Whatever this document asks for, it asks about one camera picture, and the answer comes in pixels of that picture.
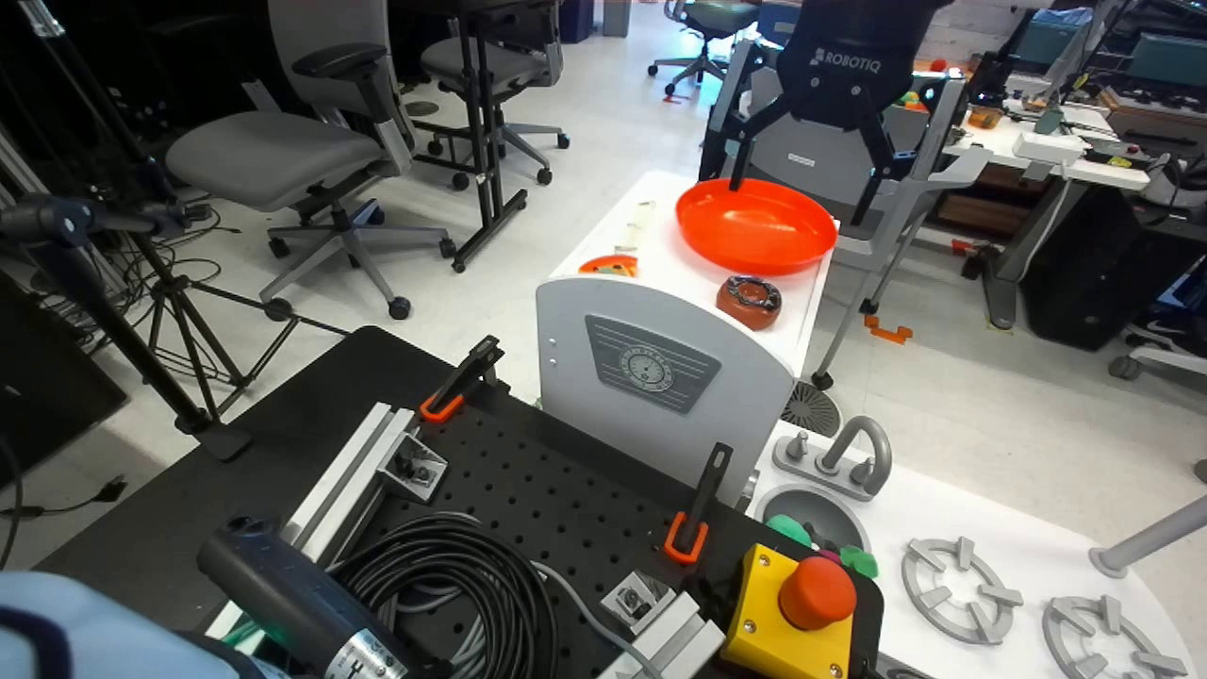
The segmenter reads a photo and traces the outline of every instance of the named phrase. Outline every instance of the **red button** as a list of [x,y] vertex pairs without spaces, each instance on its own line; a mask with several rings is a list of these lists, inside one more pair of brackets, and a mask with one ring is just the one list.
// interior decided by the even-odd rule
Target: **red button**
[[779,586],[779,616],[798,630],[822,630],[857,610],[852,576],[830,558],[803,558]]

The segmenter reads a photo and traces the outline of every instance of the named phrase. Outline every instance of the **floor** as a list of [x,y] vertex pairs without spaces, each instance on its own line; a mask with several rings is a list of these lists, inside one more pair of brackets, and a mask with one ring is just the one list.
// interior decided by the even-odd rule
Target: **floor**
[[[527,210],[465,276],[452,276],[435,251],[381,255],[387,279],[415,300],[410,319],[387,319],[368,284],[344,264],[309,276],[291,289],[291,300],[327,323],[381,323],[447,362],[493,330],[506,347],[501,377],[517,396],[534,398],[534,284],[640,174],[693,174],[715,88],[684,88],[684,99],[665,103],[665,76],[644,80],[654,56],[688,51],[691,45],[688,34],[659,17],[659,5],[632,5],[630,39],[569,45],[561,83],[509,104],[514,122],[556,122],[574,134],[569,149],[549,149],[556,183],[532,183],[532,168],[509,159],[506,183],[527,183]],[[456,103],[441,95],[420,91],[410,99],[436,99],[444,114],[456,114]],[[456,236],[468,234],[456,221],[470,221],[470,198],[447,191],[435,168],[383,182],[377,196],[393,213],[410,210],[452,221]],[[222,213],[222,229],[180,251],[217,259],[222,276],[216,284],[254,295],[280,266],[264,247],[260,221],[286,213],[247,213],[241,207],[222,207]],[[827,347],[836,300],[850,289],[852,271],[832,266],[816,353]],[[241,305],[202,295],[197,300],[244,362],[275,328]],[[1188,472],[1207,455],[1204,381],[1144,373],[1123,383],[1105,373],[1115,347],[1086,353],[1046,344],[1027,328],[989,328],[980,286],[964,284],[959,259],[939,247],[915,247],[904,259],[882,315],[911,323],[915,340],[892,347],[857,330],[832,364],[832,398],[843,415],[874,415],[891,431],[901,465],[1100,544],[1204,493],[1204,483]],[[333,344],[334,334],[302,328],[236,412]],[[192,447],[115,353],[100,353],[100,364],[133,393],[133,405],[55,459],[34,469],[27,479],[31,500],[59,506],[114,474],[138,488]],[[34,566],[95,516],[100,516],[100,506],[27,524],[14,563]],[[1207,675],[1204,563],[1207,533],[1134,566],[1170,607],[1188,648],[1197,648],[1198,675]]]

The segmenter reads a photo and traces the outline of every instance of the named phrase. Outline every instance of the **gray office chair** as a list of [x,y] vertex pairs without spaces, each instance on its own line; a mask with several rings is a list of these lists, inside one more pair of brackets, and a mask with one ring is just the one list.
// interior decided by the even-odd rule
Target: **gray office chair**
[[698,56],[665,56],[654,61],[644,73],[647,80],[656,76],[656,69],[684,69],[669,88],[669,103],[674,99],[674,88],[684,80],[705,80],[715,76],[725,80],[725,61],[714,61],[709,45],[725,40],[739,31],[745,31],[758,17],[758,0],[665,0],[665,15],[698,31],[703,34],[703,51]]
[[[485,40],[491,69],[491,114],[501,144],[534,159],[534,182],[549,183],[549,163],[524,134],[556,134],[559,147],[569,147],[569,134],[556,123],[514,123],[501,117],[501,103],[517,99],[527,88],[556,88],[561,80],[561,0],[493,0],[476,15],[479,39]],[[468,69],[461,61],[461,39],[435,40],[422,49],[422,69],[447,91],[465,95]]]
[[[357,198],[357,191],[407,163],[403,117],[393,95],[387,7],[383,0],[268,0],[268,17],[291,88],[319,122],[294,114],[217,117],[186,133],[165,149],[165,166],[212,196],[260,210],[294,207],[302,225],[268,229],[275,255],[315,234],[260,298],[275,298],[334,251],[348,251],[387,300],[387,315],[403,319],[410,300],[374,266],[368,234],[387,229],[395,234],[393,245],[441,247],[441,255],[456,247],[444,229],[393,225],[377,202]],[[374,122],[377,139],[348,127],[344,114]]]

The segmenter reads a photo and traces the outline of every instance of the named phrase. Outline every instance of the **orange bowl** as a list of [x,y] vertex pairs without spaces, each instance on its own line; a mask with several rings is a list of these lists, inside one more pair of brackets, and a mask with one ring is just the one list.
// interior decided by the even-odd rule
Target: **orange bowl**
[[784,183],[698,182],[674,202],[684,240],[730,271],[792,276],[818,264],[836,245],[832,213]]

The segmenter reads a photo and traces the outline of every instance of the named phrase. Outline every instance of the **table leg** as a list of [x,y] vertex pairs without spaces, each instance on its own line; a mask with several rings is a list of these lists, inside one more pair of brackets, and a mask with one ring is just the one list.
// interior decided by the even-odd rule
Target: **table leg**
[[1041,207],[1028,213],[1028,221],[1014,234],[1007,251],[994,251],[986,259],[986,313],[994,328],[1014,328],[1019,313],[1019,284],[1028,266],[1028,255],[1046,245],[1057,221],[1067,220],[1067,210],[1086,196],[1081,182],[1058,182],[1058,187],[1048,187]]

